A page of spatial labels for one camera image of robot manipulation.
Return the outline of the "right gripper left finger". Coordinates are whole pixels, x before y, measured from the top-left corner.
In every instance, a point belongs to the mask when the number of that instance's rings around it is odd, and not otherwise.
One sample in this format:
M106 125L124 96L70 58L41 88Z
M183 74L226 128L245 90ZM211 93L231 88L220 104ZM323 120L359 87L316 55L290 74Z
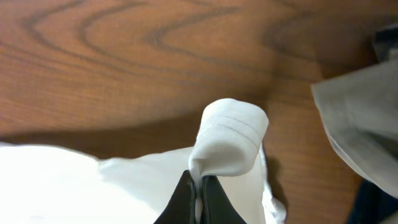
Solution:
M196 224L196 190L188 170L185 170L166 206L154 224Z

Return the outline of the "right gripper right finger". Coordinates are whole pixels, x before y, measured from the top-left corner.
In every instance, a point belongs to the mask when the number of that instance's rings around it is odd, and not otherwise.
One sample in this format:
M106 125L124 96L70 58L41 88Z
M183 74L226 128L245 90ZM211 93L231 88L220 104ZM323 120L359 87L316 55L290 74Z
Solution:
M201 184L201 224L246 224L234 209L216 176L204 176Z

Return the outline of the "white t-shirt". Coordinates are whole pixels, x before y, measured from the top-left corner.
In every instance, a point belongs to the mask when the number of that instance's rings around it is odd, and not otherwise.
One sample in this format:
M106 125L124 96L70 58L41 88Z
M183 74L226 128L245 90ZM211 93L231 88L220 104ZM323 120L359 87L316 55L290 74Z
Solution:
M98 159L43 144L1 144L2 223L154 223L183 172L195 184L201 223L204 176L216 176L246 223L283 223L284 205L267 180L258 106L224 98L203 111L192 147L136 159Z

